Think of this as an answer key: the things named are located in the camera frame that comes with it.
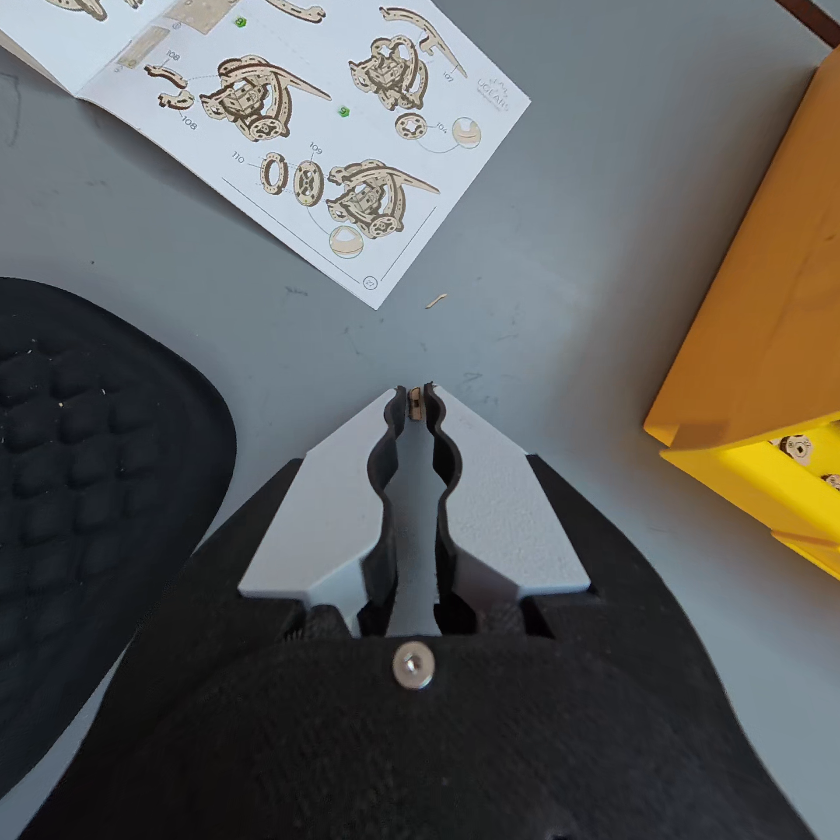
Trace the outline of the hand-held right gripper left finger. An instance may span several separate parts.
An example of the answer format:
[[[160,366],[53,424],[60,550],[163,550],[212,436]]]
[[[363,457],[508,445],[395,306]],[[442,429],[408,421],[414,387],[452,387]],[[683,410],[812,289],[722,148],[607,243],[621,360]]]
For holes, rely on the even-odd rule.
[[[238,584],[242,596],[334,606],[352,635],[385,635],[397,584],[385,488],[405,420],[397,386],[307,452]]]

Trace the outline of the open instruction booklet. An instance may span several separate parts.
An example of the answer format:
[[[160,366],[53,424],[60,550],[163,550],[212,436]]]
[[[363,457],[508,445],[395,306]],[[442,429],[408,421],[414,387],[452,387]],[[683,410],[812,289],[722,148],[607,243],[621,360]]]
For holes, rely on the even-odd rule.
[[[374,310],[530,104],[433,2],[4,1],[1,27]]]

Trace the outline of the yellow plastic bin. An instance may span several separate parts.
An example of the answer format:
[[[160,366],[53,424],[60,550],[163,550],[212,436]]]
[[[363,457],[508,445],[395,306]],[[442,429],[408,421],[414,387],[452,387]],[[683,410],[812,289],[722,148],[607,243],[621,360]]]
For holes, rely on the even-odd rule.
[[[839,577],[839,50],[800,107],[644,421],[663,459]],[[805,434],[811,463],[769,441]]]

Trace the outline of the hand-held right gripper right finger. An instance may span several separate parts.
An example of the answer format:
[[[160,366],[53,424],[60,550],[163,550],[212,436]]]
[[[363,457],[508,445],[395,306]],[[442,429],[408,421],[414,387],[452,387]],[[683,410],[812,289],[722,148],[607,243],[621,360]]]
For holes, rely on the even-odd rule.
[[[423,389],[437,503],[434,617],[444,635],[518,611],[530,596],[586,592],[591,579],[525,449],[441,385]]]

